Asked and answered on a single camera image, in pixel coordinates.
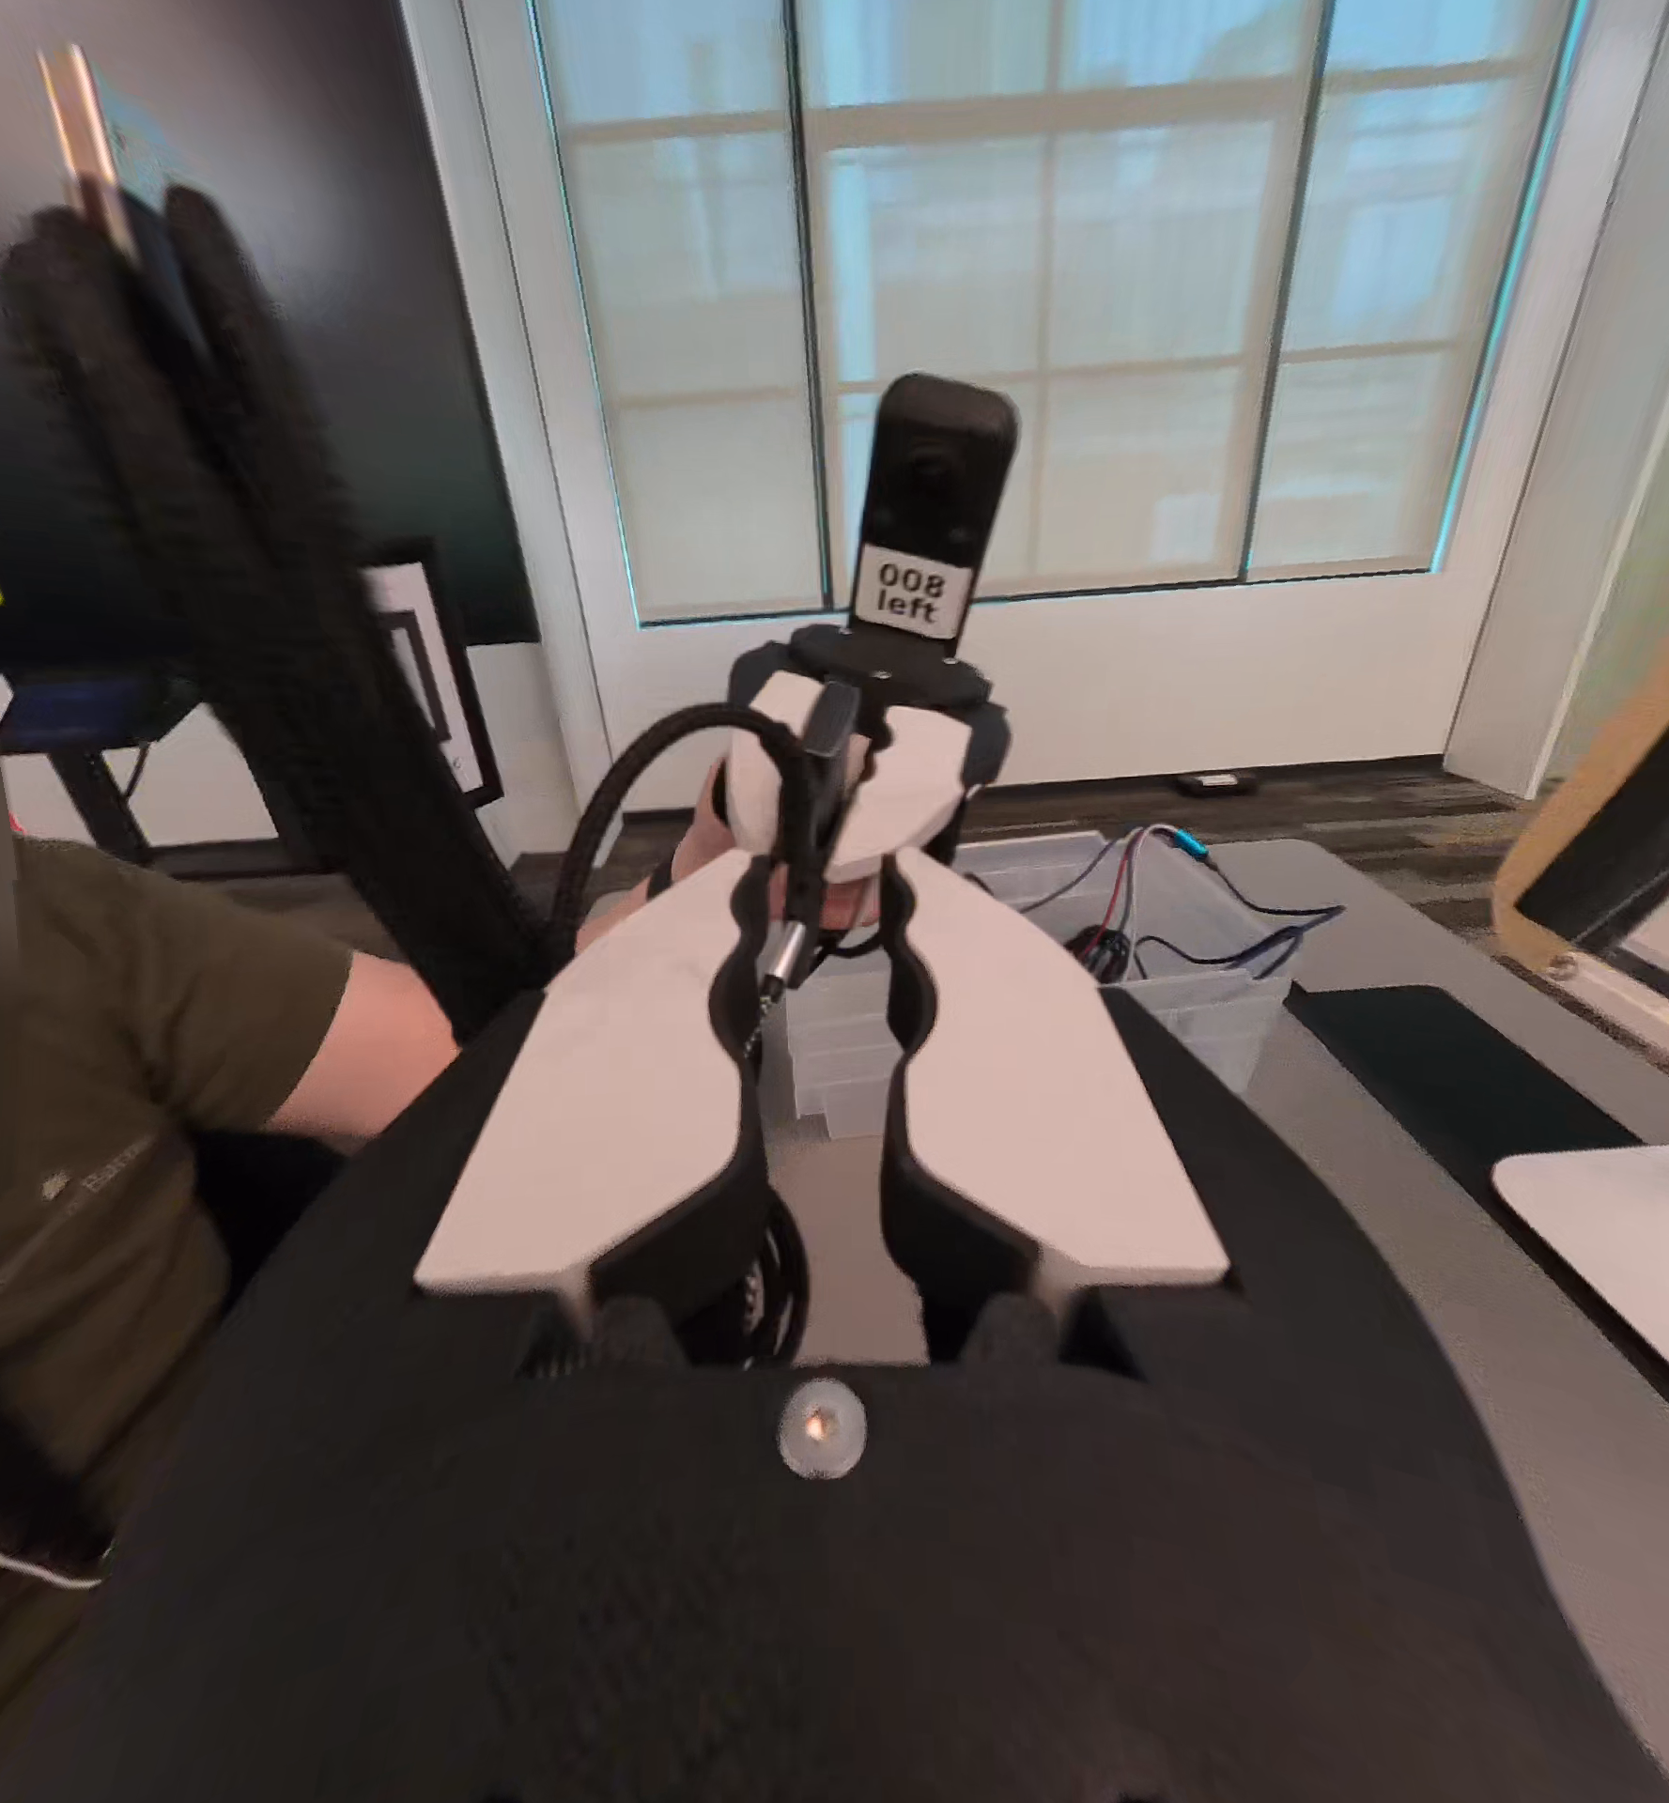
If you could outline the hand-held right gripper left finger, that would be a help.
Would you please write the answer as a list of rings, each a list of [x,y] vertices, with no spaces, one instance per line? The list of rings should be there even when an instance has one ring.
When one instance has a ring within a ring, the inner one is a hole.
[[[768,859],[720,853],[612,925],[533,1006],[415,1258],[415,1296],[656,1304],[729,1334],[763,1225],[759,949]]]

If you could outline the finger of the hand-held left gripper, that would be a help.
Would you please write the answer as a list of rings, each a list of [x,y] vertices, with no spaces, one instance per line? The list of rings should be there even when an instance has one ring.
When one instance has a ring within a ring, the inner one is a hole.
[[[768,672],[741,709],[776,717],[780,734],[799,734],[820,699],[820,681],[810,672]],[[729,734],[722,754],[722,827],[741,853],[780,853],[780,774],[759,734]]]
[[[873,754],[873,767],[850,794],[825,869],[887,869],[907,849],[931,849],[963,805],[963,759],[971,759],[963,717],[890,709],[887,745]]]

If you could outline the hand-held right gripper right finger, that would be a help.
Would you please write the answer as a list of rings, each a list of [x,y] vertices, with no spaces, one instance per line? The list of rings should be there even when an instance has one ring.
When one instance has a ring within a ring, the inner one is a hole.
[[[1097,1291],[1222,1291],[1230,1258],[1097,990],[1047,929],[907,849],[881,873],[896,1038],[881,1229],[937,1366],[986,1304],[1071,1331]]]

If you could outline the grey usb hub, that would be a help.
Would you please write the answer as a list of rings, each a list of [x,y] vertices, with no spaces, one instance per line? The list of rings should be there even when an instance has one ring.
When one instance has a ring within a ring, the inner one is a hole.
[[[820,929],[825,849],[850,810],[850,745],[860,734],[860,687],[825,681],[810,699],[776,794],[780,925]]]

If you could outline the clear plastic bin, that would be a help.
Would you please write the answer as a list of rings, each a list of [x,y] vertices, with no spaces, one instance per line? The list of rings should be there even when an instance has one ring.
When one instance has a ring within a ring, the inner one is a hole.
[[[953,873],[1035,917],[1060,949],[1144,1004],[1223,1093],[1242,1093],[1297,955],[1341,903],[1257,903],[1185,827],[1027,836],[953,849]],[[780,992],[763,1062],[789,1118],[820,1137],[881,1137],[896,1038],[887,1029],[890,963],[831,955]]]

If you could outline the person's left forearm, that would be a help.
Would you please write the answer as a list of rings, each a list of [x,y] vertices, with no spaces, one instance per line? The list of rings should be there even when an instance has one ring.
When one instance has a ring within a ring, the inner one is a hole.
[[[407,1118],[450,1067],[457,1032],[429,990],[407,963],[351,955],[324,1038],[263,1137],[310,1137],[351,1158],[387,1137],[394,1118]]]

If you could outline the person's left hand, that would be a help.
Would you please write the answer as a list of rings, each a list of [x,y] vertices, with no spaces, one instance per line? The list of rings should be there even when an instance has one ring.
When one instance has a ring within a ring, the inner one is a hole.
[[[720,853],[729,853],[729,823],[722,823],[722,761],[711,761],[691,823],[679,836],[679,849],[668,853],[668,880],[691,880],[702,869],[711,869]],[[820,887],[820,929],[825,936],[863,936],[881,925],[881,880],[850,880],[850,887]]]

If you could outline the frosted window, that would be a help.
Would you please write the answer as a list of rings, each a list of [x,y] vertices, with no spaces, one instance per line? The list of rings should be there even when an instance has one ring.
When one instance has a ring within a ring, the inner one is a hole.
[[[986,600],[1454,536],[1577,8],[545,0],[642,630],[850,604],[887,385],[1023,417]]]

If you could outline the black framed marker sign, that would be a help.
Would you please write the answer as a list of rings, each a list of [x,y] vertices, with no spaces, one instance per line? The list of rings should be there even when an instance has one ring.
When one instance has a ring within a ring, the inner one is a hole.
[[[394,662],[464,787],[469,810],[500,805],[500,761],[487,745],[464,610],[445,585],[438,536],[387,536],[364,549],[364,600],[394,644]]]

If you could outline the dark desk mat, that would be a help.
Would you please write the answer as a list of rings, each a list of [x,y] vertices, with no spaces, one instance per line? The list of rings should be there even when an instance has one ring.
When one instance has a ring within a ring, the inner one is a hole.
[[[1509,1158],[1638,1148],[1449,990],[1289,990],[1281,1006],[1428,1159],[1487,1176]]]

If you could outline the person in olive shirt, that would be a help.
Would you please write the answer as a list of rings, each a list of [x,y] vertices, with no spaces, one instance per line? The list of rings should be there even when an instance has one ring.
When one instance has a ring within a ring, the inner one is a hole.
[[[96,849],[19,840],[0,1413],[113,1531],[221,1324],[194,1137],[255,1137],[348,992],[348,946]]]

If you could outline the wooden board with instruction sheet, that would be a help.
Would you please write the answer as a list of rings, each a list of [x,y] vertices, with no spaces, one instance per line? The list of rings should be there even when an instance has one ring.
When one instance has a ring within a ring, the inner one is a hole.
[[[1487,929],[1669,1067],[1669,644],[1509,849]]]

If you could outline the black partition panel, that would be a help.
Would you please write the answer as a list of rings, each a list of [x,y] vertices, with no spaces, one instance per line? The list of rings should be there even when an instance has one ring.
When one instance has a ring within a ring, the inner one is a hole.
[[[533,644],[415,70],[387,0],[0,0],[0,255],[61,200],[37,51],[80,48],[232,216],[364,546],[429,536],[469,644]],[[0,309],[0,672],[172,653]]]

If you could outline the gold edged phone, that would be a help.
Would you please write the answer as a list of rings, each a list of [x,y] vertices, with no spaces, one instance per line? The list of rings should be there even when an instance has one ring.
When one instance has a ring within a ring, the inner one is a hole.
[[[47,101],[60,124],[61,184],[144,283],[172,283],[165,184],[180,163],[140,101],[113,95],[80,48],[37,51]]]

